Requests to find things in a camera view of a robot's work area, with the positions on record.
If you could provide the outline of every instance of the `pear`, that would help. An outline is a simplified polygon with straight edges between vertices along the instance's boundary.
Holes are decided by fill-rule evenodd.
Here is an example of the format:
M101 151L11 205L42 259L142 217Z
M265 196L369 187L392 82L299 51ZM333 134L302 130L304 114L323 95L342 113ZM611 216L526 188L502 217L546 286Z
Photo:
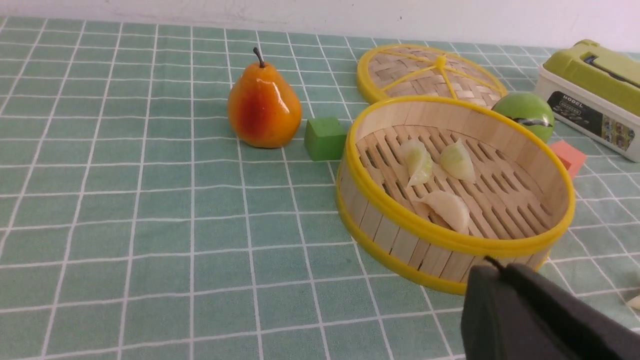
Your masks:
M275 66L265 62L247 66L231 88L228 121L236 136L253 147L276 149L287 145L300 127L300 100Z

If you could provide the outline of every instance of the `green lid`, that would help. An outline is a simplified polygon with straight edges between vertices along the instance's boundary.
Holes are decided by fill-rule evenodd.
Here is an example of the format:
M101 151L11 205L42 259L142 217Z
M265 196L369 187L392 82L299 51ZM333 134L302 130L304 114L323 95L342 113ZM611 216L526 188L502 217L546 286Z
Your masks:
M640 62L594 41L582 40L554 53L543 67L640 116Z

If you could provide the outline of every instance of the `green block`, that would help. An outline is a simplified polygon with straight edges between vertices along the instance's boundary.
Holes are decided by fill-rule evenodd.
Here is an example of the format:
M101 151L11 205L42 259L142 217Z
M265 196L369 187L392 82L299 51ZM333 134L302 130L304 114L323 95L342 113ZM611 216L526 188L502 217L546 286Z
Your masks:
M305 148L313 161L340 160L347 131L335 117L308 119Z

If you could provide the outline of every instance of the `yellow rim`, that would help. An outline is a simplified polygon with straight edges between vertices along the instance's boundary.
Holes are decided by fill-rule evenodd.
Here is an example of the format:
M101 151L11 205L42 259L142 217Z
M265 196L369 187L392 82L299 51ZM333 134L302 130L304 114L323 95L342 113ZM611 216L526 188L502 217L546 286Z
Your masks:
M529 238L523 238L518 240L495 240L478 238L471 235L464 235L455 231L440 227L430 221L424 220L415 213L407 210L402 205L398 204L394 199L389 197L376 183L371 179L366 169L360 163L358 159L358 151L356 149L355 133L360 127L360 124L364 119L373 111L382 108L383 106L397 103L397 102L410 102L410 101L427 101L427 102L441 102L444 104L452 104L462 106L479 113L491 116L498 121L505 123L515 131L524 135L529 141L534 142L538 147L545 152L545 154L554 162L556 167L560 170L562 180L567 187L569 196L569 205L566 213L559 221L559 223L548 231L532 236ZM436 246L449 249L451 251L463 252L475 256L491 255L502 257L519 257L531 255L535 252L541 251L551 246L566 230L569 228L571 221L573 220L573 214L575 212L575 194L573 190L573 184L569 173L566 171L564 165L555 156L552 150L533 135L532 132L526 130L521 125L516 124L512 120L486 109L482 106L472 104L470 102L454 100L446 97L429 97L429 96L405 96L405 97L393 97L387 100L378 101L373 105L367 107L358 118L354 121L351 129L349 130L347 142L345 145L345 158L346 165L351 173L354 183L358 187L361 193L369 199L369 201L378 208L378 210L384 214L391 221L401 226L404 230L412 233L413 235L428 239L432 244Z
M373 80L371 79L371 77L369 75L369 62L378 53L397 54L397 53L394 53L394 52L389 51L389 50L390 49L394 49L394 48L398 48L398 47L411 47L411 48L415 48L415 49L422 49L422 50L425 50L425 51L431 51L433 53L443 54L445 57L454 58L454 59L457 59L459 61L464 61L465 63L473 66L478 71L480 71L483 74L487 75L487 77L489 77L494 82L494 85L485 84L486 86L489 86L490 88L494 88L494 90L498 90L500 92L501 96L505 96L505 95L508 94L507 88L504 87L504 85L500 82L500 80L498 80L498 78L493 76L492 73L488 72L486 69L484 69L480 65L478 65L478 64L476 64L476 63L474 63L472 61L469 61L468 59L465 59L465 58L463 58L461 56L458 56L456 54L453 54L453 53L449 53L447 51L435 49L433 47L428 47L428 46L413 45L413 44L392 44L392 45L384 45L384 46L380 46L380 47L376 47L374 49L371 49L371 50L367 51L364 55L362 55L362 57L358 61L358 70L357 70L357 77L356 77L358 91L360 91L360 94L362 95L362 97L364 97L364 99L369 104L374 104L374 103L376 103L376 102L378 102L380 100L384 100L384 99L388 99L389 98L389 95L385 94L383 89L379 88L376 84L374 84ZM414 60L416 58L416 56L413 56L413 55L406 55L405 57L413 58ZM455 69L444 68L444 66L440 66L440 67L439 67L439 69L442 72L442 74L444 76L444 79L445 79L445 82L447 83L447 87L449 88L450 91L452 91L452 86L451 86L451 84L449 84L449 80L447 78L447 74L444 72L444 69L448 70L449 72L453 72L455 74L468 77L470 79L475 79L472 76L469 76L467 74L462 74L461 72L459 72L459 71L457 71Z
M336 177L337 179L340 178L340 171L341 168L338 169L338 174ZM336 184L335 203L338 208L338 214L342 219L342 223L351 233L355 241L369 255L371 255L372 258L381 263L384 267L409 281L415 282L419 285L427 286L428 288L434 289L436 291L452 293L455 295L464 295L467 292L467 284L465 283L443 280L439 277L425 274L424 272L420 272L398 260L397 258L394 258L390 254L384 252L379 246L371 241L371 239L369 239L365 233L360 230L360 228L353 222L353 220L349 216L349 213L347 212L347 209L344 205L344 201L342 201L342 197L340 196L339 184ZM540 264L535 267L536 271L538 271L542 267L542 265L545 264L547 257L548 253L540 262Z

